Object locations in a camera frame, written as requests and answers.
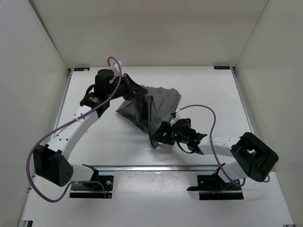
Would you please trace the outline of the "grey pleated skirt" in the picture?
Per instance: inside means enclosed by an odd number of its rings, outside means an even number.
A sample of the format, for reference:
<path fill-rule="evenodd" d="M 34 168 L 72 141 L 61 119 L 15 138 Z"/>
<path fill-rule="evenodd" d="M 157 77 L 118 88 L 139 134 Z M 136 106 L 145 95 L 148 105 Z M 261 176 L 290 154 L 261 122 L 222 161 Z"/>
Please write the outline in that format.
<path fill-rule="evenodd" d="M 181 94 L 174 88 L 145 88 L 147 94 L 122 102 L 116 112 L 151 137 L 162 122 L 171 121 L 171 114 L 176 111 Z"/>

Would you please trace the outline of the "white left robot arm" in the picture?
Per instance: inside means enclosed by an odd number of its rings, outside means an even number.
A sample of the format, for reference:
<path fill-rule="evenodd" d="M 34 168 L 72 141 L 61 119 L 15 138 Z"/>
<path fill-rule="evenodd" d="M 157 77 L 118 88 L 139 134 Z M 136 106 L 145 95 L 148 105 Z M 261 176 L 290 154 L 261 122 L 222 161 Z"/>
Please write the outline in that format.
<path fill-rule="evenodd" d="M 130 101 L 147 92 L 146 88 L 135 83 L 126 73 L 116 77 L 112 70 L 99 70 L 95 83 L 88 87 L 73 115 L 73 123 L 55 133 L 53 139 L 44 146 L 38 145 L 34 149 L 35 173 L 60 187 L 72 180 L 82 181 L 88 188 L 96 187 L 99 176 L 92 167 L 72 166 L 68 162 L 72 150 L 89 127 L 109 108 L 109 98 L 122 97 Z"/>

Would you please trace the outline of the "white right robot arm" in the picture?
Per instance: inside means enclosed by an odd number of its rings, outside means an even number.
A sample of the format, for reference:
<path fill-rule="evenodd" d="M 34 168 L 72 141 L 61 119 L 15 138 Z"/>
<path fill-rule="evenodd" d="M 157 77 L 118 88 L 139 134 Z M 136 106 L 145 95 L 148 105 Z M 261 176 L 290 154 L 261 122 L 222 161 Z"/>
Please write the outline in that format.
<path fill-rule="evenodd" d="M 270 172 L 278 161 L 278 155 L 251 132 L 239 138 L 211 137 L 196 132 L 191 120 L 179 119 L 173 124 L 162 122 L 159 129 L 150 136 L 152 142 L 167 145 L 185 144 L 186 153 L 232 157 L 229 164 L 218 162 L 218 167 L 210 175 L 204 175 L 198 186 L 188 187 L 188 191 L 202 194 L 221 193 L 225 190 L 241 188 L 247 178 L 256 182 L 268 183 Z"/>

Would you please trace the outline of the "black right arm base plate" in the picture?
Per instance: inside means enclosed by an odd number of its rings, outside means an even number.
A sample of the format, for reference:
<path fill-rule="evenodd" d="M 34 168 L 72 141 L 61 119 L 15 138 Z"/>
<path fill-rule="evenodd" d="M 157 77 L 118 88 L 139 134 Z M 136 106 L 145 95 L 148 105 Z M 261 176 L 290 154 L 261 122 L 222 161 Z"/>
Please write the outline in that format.
<path fill-rule="evenodd" d="M 232 183 L 226 183 L 215 175 L 198 175 L 200 201 L 243 200 L 242 189 Z"/>

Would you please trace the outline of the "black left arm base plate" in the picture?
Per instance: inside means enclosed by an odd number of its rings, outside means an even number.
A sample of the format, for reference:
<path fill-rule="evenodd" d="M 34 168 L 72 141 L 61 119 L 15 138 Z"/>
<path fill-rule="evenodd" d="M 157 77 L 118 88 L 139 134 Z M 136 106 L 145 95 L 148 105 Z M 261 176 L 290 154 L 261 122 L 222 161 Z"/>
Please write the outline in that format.
<path fill-rule="evenodd" d="M 69 197 L 81 199 L 111 199 L 113 197 L 114 173 L 99 172 L 97 180 L 103 185 L 104 189 L 98 183 L 73 183 Z"/>

